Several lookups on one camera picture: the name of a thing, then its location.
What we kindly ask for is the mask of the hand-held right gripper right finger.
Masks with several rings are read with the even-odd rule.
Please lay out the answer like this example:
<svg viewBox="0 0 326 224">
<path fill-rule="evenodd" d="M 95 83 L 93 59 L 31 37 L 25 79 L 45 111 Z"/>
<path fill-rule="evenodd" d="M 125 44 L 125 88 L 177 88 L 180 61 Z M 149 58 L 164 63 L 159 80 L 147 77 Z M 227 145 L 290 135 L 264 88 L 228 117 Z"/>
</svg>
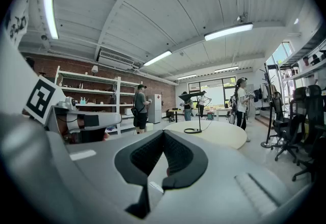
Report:
<svg viewBox="0 0 326 224">
<path fill-rule="evenodd" d="M 273 172 L 237 149 L 178 136 L 205 152 L 207 169 L 190 187 L 166 191 L 145 223 L 259 223 L 262 210 L 271 213 L 291 198 Z"/>
</svg>

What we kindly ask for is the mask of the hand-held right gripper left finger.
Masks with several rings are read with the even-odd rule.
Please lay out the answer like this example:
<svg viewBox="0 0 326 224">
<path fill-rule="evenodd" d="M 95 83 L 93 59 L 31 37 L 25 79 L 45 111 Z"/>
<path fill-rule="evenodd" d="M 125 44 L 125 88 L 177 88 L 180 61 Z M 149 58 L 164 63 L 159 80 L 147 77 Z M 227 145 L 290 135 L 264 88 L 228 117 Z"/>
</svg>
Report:
<svg viewBox="0 0 326 224">
<path fill-rule="evenodd" d="M 164 223 L 161 204 L 150 209 L 147 166 L 161 130 L 111 141 L 67 146 L 47 134 L 59 177 L 57 223 Z"/>
</svg>

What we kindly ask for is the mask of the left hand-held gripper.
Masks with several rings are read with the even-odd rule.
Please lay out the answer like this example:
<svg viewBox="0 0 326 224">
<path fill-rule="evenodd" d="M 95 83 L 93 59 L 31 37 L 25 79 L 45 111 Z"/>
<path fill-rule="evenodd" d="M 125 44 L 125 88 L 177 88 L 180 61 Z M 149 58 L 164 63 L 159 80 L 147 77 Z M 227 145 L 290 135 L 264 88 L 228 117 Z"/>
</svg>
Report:
<svg viewBox="0 0 326 224">
<path fill-rule="evenodd" d="M 105 130 L 122 121 L 119 113 L 78 111 L 75 100 L 64 95 L 53 82 L 39 75 L 28 77 L 31 82 L 24 110 L 46 131 L 59 134 L 65 143 L 100 142 Z"/>
</svg>

